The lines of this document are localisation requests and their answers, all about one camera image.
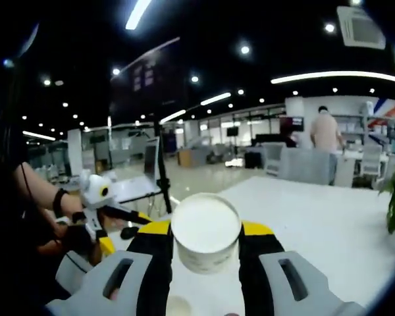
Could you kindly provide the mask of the person's left hand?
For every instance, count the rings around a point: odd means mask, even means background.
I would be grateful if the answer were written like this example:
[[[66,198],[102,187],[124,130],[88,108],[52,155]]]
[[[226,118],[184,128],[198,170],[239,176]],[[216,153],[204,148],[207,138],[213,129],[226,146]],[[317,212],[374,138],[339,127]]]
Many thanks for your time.
[[[91,252],[95,242],[86,230],[86,215],[80,198],[64,193],[60,198],[55,199],[53,207],[57,218],[67,217],[71,222],[63,237],[65,247],[81,254]]]

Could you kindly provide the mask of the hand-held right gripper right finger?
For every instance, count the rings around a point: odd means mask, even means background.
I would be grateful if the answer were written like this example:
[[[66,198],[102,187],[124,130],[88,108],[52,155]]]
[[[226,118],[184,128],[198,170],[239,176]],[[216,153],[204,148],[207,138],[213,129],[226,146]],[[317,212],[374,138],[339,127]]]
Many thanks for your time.
[[[246,315],[363,315],[344,302],[328,278],[295,251],[285,251],[273,231],[242,221],[238,237],[239,281]]]

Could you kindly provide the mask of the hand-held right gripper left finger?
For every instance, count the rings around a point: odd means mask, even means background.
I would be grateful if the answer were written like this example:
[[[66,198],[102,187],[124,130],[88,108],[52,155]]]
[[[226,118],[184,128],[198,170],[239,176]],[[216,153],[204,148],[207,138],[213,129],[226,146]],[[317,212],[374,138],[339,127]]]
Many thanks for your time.
[[[146,224],[127,250],[103,259],[69,298],[53,300],[46,308],[52,315],[164,315],[173,241],[169,221]]]

